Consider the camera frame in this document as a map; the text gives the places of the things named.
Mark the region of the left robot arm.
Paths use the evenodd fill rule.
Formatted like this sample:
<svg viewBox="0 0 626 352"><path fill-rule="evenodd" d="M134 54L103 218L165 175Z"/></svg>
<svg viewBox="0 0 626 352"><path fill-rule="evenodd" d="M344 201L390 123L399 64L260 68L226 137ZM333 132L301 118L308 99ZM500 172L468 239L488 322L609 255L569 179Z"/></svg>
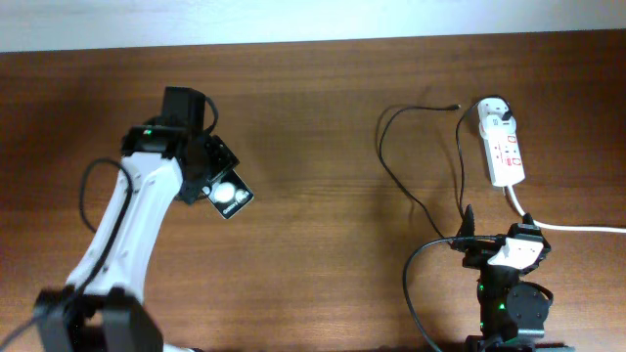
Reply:
<svg viewBox="0 0 626 352"><path fill-rule="evenodd" d="M46 351L173 350L144 307L144 285L171 203L206 199L225 219L253 198L238 158L205 126L214 102L192 88L168 87L159 115L132 127L106 212L86 253L60 290L44 289L33 319Z"/></svg>

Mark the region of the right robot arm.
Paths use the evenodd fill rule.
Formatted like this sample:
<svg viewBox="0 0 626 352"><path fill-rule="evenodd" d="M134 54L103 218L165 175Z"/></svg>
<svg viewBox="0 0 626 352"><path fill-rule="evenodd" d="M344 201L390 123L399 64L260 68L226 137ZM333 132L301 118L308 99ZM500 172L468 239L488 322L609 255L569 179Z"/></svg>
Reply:
<svg viewBox="0 0 626 352"><path fill-rule="evenodd" d="M463 255L462 265L479 272L476 296L480 306L480 335L466 338L469 352L572 351L563 343L543 344L545 321L554 294L522 277L536 270L552 250L530 214L504 234L481 240L475 234L474 214L466 207L451 248Z"/></svg>

